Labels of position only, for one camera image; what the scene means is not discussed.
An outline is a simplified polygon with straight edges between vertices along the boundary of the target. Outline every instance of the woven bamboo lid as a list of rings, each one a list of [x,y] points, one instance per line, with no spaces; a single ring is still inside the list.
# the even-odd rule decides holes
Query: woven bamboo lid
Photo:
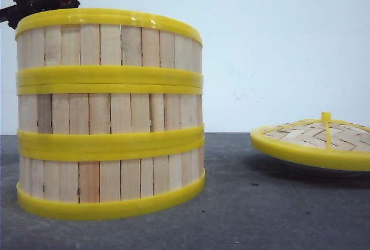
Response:
[[[370,128],[332,120],[329,112],[323,112],[320,120],[257,128],[251,132],[251,145],[291,163],[370,171]]]

